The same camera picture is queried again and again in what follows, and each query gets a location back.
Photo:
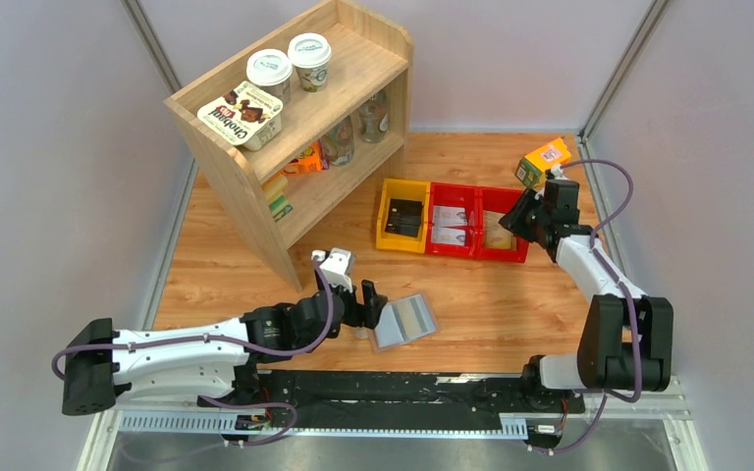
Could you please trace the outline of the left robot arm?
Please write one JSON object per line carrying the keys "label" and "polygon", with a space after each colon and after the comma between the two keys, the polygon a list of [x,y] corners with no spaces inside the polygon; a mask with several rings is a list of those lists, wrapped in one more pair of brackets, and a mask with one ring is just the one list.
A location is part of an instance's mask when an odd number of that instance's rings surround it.
{"label": "left robot arm", "polygon": [[256,308],[206,326],[163,331],[117,330],[90,321],[51,362],[63,383],[61,411],[84,416],[120,398],[253,396],[258,364],[287,361],[338,336],[343,325],[373,330],[388,298],[368,280],[360,288],[321,287],[296,303]]}

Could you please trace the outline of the pink leather card holder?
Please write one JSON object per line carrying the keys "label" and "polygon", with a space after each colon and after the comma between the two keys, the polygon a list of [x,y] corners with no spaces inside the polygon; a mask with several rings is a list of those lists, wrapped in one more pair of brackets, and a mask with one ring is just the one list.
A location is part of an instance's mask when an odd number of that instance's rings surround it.
{"label": "pink leather card holder", "polygon": [[378,324],[369,335],[374,352],[381,352],[436,334],[435,313],[424,293],[388,302]]}

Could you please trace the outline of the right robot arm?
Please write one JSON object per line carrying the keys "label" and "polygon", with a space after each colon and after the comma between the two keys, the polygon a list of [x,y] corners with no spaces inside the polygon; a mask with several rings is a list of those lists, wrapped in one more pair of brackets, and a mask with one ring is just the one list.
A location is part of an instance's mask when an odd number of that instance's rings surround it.
{"label": "right robot arm", "polygon": [[602,390],[626,401],[662,392],[672,375],[673,307],[632,283],[580,224],[578,195],[578,183],[551,180],[526,190],[500,221],[541,246],[589,303],[576,351],[535,355],[523,372],[544,390]]}

